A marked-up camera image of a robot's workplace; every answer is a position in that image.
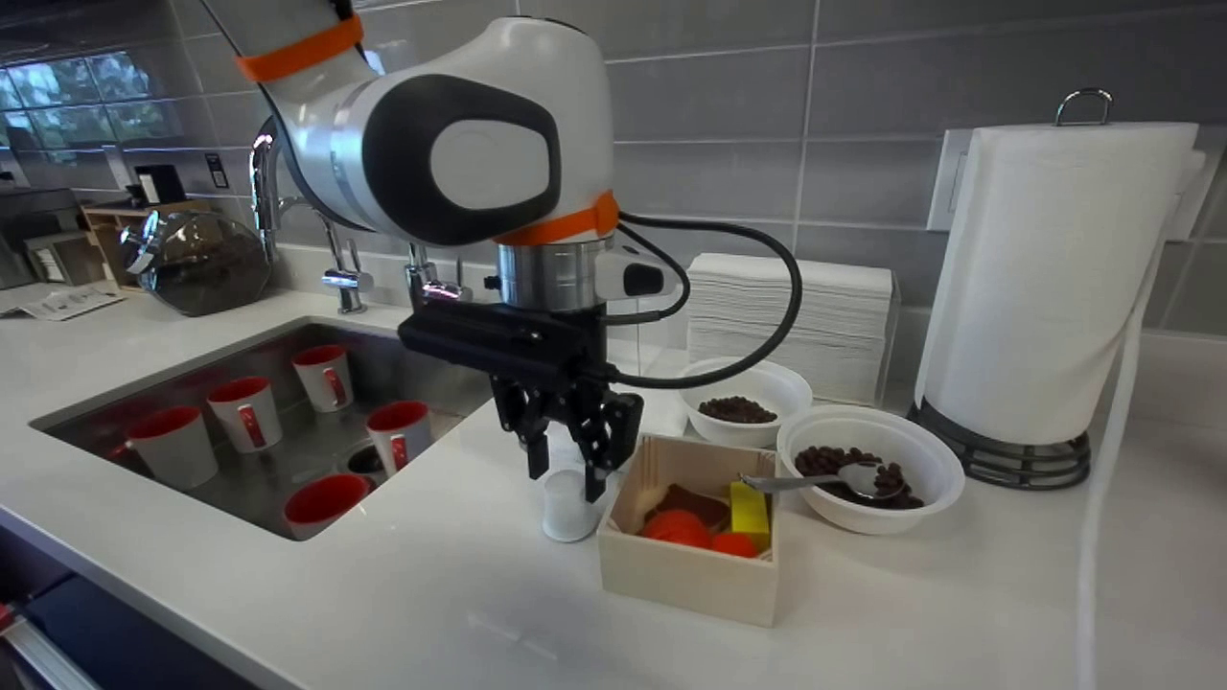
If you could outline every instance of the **paper towel roll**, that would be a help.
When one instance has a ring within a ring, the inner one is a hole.
[[[985,127],[955,203],[916,399],[1012,445],[1089,429],[1143,307],[1196,127]]]

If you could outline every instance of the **kitchen sink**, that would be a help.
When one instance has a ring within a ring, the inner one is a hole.
[[[291,368],[291,353],[311,345],[345,345],[353,372],[353,406],[345,414],[311,410],[311,399]],[[284,441],[261,456],[234,452],[219,418],[203,403],[211,387],[238,376],[272,380]],[[341,330],[326,322],[291,322],[230,349],[215,349],[192,364],[46,414],[35,422],[35,429],[157,483],[138,456],[115,452],[123,449],[123,429],[165,406],[196,406],[207,418],[219,475],[196,491],[180,491],[169,483],[161,487],[192,495],[268,533],[291,537],[280,518],[288,495],[322,475],[345,472],[357,456],[372,456],[364,414],[391,399],[426,403],[433,441],[441,441],[460,418],[491,399],[491,383],[483,372],[406,353],[395,337],[383,334]]]

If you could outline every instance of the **white cup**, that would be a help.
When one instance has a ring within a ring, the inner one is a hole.
[[[395,475],[433,441],[429,406],[418,399],[395,399],[395,403],[372,410],[368,437],[372,437],[387,475]]]
[[[541,475],[541,533],[560,544],[587,541],[602,510],[583,498],[583,468],[564,464]]]
[[[280,418],[272,403],[272,380],[245,376],[215,387],[207,406],[219,414],[238,452],[268,452],[280,445]]]
[[[583,452],[564,426],[548,426],[548,472],[541,475],[541,533],[560,544],[587,541],[602,521],[602,502],[583,495]]]
[[[123,437],[161,483],[199,487],[219,475],[219,460],[196,406],[157,410],[134,422]]]
[[[368,498],[368,491],[372,487],[364,475],[353,475],[353,472],[326,475],[326,479],[299,487],[284,502],[280,518],[295,541],[311,541],[330,521],[337,521],[345,510],[353,510],[360,498]]]
[[[318,414],[337,414],[353,403],[349,357],[341,345],[299,349],[295,372]]]

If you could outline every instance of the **white box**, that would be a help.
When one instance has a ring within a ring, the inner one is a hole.
[[[771,502],[771,548],[755,560],[637,537],[663,491],[729,495],[740,472],[771,475],[775,456],[675,437],[640,437],[621,495],[598,525],[602,587],[629,598],[775,625],[778,610],[778,502]]]

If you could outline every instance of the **white bowl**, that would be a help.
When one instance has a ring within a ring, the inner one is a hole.
[[[717,372],[736,360],[740,357],[694,360],[686,368],[686,376]],[[702,403],[729,399],[729,395],[740,395],[740,399],[752,399],[752,403],[775,410],[775,422],[721,422],[721,418],[709,418],[698,410]],[[794,368],[782,368],[775,360],[759,360],[755,368],[748,368],[732,380],[717,380],[709,387],[683,391],[683,403],[686,403],[686,414],[690,414],[690,426],[698,429],[698,437],[706,437],[713,445],[771,449],[782,418],[813,406],[813,387]]]
[[[817,518],[847,533],[916,529],[920,521],[951,510],[966,487],[959,456],[939,437],[932,437],[928,429],[913,426],[901,414],[867,410],[867,406],[813,406],[786,418],[775,441],[782,475],[801,475],[798,452],[809,445],[874,452],[897,464],[913,495],[924,502],[916,510],[874,510],[874,506],[844,502],[840,495],[828,495],[821,487],[798,491]]]

